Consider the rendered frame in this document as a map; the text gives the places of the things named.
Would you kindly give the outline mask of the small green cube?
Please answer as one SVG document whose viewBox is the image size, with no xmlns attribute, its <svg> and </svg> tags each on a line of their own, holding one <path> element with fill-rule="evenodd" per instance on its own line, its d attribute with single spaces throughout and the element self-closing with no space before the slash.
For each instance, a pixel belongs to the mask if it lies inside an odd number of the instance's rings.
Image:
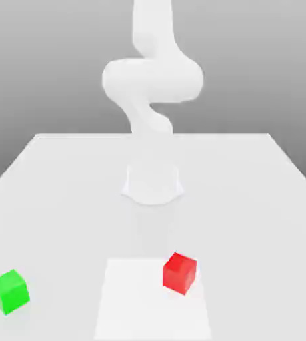
<svg viewBox="0 0 306 341">
<path fill-rule="evenodd" d="M 29 290 L 24 278 L 10 270 L 0 276 L 0 310 L 8 315 L 30 301 Z"/>
</svg>

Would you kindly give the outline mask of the small red cube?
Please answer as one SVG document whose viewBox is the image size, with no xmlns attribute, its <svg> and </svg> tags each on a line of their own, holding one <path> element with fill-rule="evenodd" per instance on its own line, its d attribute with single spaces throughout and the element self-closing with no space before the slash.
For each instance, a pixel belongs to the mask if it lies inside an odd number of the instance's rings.
<svg viewBox="0 0 306 341">
<path fill-rule="evenodd" d="M 163 285 L 186 295 L 195 281 L 196 272 L 196 260 L 174 252 L 163 266 Z"/>
</svg>

